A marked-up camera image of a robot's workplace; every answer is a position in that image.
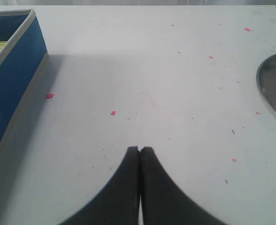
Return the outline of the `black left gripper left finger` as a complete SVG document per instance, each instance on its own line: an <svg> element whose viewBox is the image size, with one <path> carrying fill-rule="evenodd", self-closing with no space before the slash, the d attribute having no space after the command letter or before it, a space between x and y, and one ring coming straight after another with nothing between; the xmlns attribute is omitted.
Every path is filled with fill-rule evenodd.
<svg viewBox="0 0 276 225"><path fill-rule="evenodd" d="M62 225L137 225L140 205L140 152L128 147L102 190Z"/></svg>

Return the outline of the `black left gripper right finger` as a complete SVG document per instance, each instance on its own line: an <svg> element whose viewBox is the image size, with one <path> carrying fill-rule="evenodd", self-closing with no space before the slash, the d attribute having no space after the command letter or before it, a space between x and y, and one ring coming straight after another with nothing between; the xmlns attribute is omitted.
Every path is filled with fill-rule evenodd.
<svg viewBox="0 0 276 225"><path fill-rule="evenodd" d="M173 182L151 147L140 152L145 225L223 225Z"/></svg>

